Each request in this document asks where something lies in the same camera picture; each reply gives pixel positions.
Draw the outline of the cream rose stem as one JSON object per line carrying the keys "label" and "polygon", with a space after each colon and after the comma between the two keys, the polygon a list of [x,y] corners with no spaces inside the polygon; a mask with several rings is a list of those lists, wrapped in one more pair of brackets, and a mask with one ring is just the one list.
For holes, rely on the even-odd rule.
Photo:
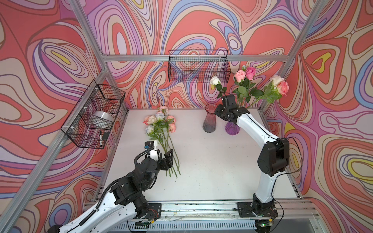
{"label": "cream rose stem", "polygon": [[279,75],[274,75],[272,78],[270,78],[270,81],[268,84],[266,84],[261,91],[263,91],[264,94],[257,97],[257,100],[266,99],[269,96],[273,95],[276,90],[277,86],[280,85],[285,79]]}

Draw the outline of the red glass vase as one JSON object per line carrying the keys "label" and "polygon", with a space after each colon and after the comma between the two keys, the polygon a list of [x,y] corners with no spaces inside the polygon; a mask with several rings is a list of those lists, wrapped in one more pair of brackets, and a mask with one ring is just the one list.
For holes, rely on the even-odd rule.
{"label": "red glass vase", "polygon": [[206,118],[203,123],[203,130],[207,133],[213,133],[217,127],[217,118],[215,115],[215,110],[217,108],[216,104],[208,104],[205,107],[207,113]]}

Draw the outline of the white rose stem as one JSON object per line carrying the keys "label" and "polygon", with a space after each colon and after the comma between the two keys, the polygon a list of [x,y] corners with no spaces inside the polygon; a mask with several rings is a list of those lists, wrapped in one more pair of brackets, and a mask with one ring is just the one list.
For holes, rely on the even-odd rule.
{"label": "white rose stem", "polygon": [[222,85],[221,80],[216,75],[212,76],[212,78],[209,81],[209,84],[212,89],[218,91],[217,99],[226,96],[227,88]]}

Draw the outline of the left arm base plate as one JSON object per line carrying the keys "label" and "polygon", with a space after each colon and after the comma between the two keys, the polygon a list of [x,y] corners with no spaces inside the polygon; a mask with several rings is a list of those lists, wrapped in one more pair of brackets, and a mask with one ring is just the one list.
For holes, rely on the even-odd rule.
{"label": "left arm base plate", "polygon": [[147,207],[136,212],[134,219],[157,220],[161,217],[162,204],[150,203]]}

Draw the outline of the purple glass vase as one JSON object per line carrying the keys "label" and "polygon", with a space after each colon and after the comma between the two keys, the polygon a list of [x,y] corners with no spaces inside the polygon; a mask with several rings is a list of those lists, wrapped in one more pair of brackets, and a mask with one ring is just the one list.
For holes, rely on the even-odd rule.
{"label": "purple glass vase", "polygon": [[240,129],[240,126],[233,122],[227,122],[225,125],[225,131],[231,136],[237,135],[240,132]]}

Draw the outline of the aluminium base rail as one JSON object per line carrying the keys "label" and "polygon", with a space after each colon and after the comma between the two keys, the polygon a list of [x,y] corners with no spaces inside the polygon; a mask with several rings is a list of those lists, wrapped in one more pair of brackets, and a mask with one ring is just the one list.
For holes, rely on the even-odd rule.
{"label": "aluminium base rail", "polygon": [[298,219],[314,218],[319,214],[314,204],[305,199],[277,199],[274,206],[262,214],[254,214],[250,200],[167,201],[149,202],[149,219],[179,220],[233,220],[233,219]]}

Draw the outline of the black marker pen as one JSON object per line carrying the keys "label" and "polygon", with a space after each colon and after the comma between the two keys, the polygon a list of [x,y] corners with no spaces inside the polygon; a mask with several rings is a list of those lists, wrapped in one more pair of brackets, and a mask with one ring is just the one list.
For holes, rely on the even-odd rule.
{"label": "black marker pen", "polygon": [[102,131],[99,131],[99,144],[100,144],[100,148],[102,148],[103,147]]}

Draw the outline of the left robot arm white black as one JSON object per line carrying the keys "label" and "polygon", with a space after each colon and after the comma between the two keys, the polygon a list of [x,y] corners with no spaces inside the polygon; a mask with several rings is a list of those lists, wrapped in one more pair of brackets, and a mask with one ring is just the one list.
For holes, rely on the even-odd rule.
{"label": "left robot arm white black", "polygon": [[151,189],[161,170],[173,166],[173,150],[165,155],[149,148],[135,159],[135,169],[114,180],[102,193],[99,201],[86,212],[65,225],[54,225],[49,233],[107,233],[122,222],[138,219],[138,226],[146,227],[161,216],[161,204],[149,204],[143,193]]}

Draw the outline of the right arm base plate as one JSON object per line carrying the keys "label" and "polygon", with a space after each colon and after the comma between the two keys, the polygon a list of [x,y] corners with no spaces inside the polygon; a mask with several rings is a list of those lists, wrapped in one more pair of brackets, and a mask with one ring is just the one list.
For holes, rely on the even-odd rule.
{"label": "right arm base plate", "polygon": [[240,217],[278,217],[274,203],[238,202],[237,211]]}

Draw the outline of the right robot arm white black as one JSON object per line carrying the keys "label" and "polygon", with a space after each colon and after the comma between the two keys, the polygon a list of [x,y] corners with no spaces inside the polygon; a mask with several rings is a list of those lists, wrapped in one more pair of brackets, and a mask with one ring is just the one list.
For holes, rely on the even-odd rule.
{"label": "right robot arm white black", "polygon": [[257,159],[261,171],[259,185],[253,195],[251,212],[254,216],[265,216],[275,208],[273,192],[277,178],[289,165],[289,141],[279,138],[265,129],[245,108],[237,105],[218,105],[214,114],[243,129],[261,148]]}

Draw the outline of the silver tape roll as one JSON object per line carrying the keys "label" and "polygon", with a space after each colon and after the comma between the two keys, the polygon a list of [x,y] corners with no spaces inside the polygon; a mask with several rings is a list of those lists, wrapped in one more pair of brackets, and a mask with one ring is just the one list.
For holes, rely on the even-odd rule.
{"label": "silver tape roll", "polygon": [[111,114],[107,112],[96,111],[93,114],[91,122],[94,126],[98,127],[99,129],[109,129],[114,122],[114,118]]}

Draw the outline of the pale pink flower bunch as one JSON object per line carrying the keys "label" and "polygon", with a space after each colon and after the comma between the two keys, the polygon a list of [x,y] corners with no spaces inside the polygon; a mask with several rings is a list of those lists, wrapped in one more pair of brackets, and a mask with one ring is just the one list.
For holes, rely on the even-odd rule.
{"label": "pale pink flower bunch", "polygon": [[171,133],[176,131],[175,117],[171,116],[168,107],[163,105],[157,108],[157,112],[154,115],[147,116],[143,123],[147,125],[145,130],[146,135],[151,140],[157,141],[164,152],[173,149],[173,155],[176,157],[176,164],[173,165],[168,174],[169,176],[175,175],[176,178],[178,178],[181,175],[180,160],[171,138]]}

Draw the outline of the coral pink rose stem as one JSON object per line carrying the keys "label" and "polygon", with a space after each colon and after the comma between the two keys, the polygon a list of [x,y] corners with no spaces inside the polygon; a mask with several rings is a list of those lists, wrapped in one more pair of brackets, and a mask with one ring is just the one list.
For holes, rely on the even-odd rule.
{"label": "coral pink rose stem", "polygon": [[271,81],[268,85],[264,86],[262,90],[256,89],[252,96],[254,101],[249,107],[252,107],[260,100],[266,100],[268,103],[274,103],[276,100],[281,99],[286,96],[289,91],[289,86],[286,81],[280,81],[278,84],[275,84]]}

